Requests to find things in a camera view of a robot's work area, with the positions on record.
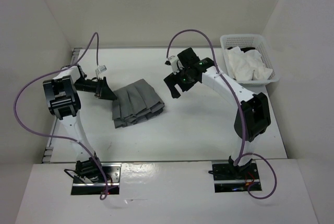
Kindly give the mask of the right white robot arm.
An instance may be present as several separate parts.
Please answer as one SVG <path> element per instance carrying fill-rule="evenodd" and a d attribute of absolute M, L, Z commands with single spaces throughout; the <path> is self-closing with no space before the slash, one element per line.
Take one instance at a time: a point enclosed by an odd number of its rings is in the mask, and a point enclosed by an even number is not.
<path fill-rule="evenodd" d="M 238 136 L 236 152 L 228 159 L 229 174 L 241 178 L 252 161 L 252 142 L 271 124 L 268 98 L 255 94 L 228 77 L 213 58 L 200 59 L 192 48 L 178 55 L 167 56 L 165 64 L 172 72 L 164 79 L 174 99 L 189 91 L 198 82 L 211 88 L 223 99 L 236 106 L 234 130 Z"/>

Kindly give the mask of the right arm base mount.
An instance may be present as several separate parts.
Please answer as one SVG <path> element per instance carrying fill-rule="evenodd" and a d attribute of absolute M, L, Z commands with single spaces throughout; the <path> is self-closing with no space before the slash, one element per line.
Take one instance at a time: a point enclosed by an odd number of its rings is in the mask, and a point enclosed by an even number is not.
<path fill-rule="evenodd" d="M 227 161 L 213 162 L 211 170 L 213 176 L 214 191 L 216 193 L 261 191 L 260 178 L 256 162 L 252 162 L 248 168 L 239 175 L 233 175 Z"/>

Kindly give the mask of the grey pleated skirt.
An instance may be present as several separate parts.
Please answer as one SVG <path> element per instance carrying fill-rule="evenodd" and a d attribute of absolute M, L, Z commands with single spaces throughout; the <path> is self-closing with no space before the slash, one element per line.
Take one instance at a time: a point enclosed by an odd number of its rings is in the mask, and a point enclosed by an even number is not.
<path fill-rule="evenodd" d="M 147 121 L 163 112 L 164 101 L 155 89 L 140 79 L 114 91 L 112 120 L 115 128 L 127 127 Z"/>

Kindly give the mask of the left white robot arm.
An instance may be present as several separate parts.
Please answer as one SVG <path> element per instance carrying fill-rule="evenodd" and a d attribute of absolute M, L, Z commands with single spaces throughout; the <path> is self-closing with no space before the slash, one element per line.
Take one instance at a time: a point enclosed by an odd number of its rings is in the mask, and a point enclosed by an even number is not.
<path fill-rule="evenodd" d="M 81 122 L 78 91 L 93 93 L 98 99 L 116 100 L 117 96 L 109 88 L 106 78 L 87 79 L 79 65 L 65 66 L 53 79 L 43 82 L 43 89 L 49 112 L 60 121 L 67 135 L 75 140 L 71 143 L 76 152 L 75 173 L 92 182 L 103 181 L 104 169 Z"/>

